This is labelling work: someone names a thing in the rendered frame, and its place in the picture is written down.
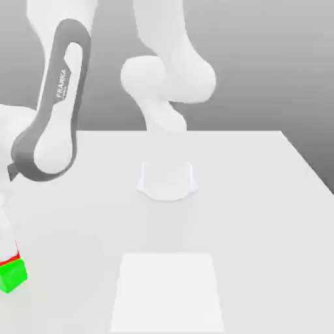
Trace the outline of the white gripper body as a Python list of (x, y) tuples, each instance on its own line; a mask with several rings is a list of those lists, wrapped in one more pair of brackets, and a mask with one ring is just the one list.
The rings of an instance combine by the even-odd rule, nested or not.
[(18, 253), (12, 228), (3, 209), (4, 204), (5, 197), (0, 193), (0, 262), (6, 262)]

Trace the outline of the small red cube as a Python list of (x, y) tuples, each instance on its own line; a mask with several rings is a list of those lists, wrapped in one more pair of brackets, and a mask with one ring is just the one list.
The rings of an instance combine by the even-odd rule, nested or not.
[(20, 258), (17, 242), (0, 241), (0, 267)]

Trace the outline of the small green cube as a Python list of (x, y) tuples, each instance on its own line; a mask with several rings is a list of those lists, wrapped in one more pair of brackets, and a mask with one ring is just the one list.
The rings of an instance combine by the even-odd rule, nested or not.
[(0, 291), (10, 293), (26, 280), (27, 271), (21, 258), (0, 266)]

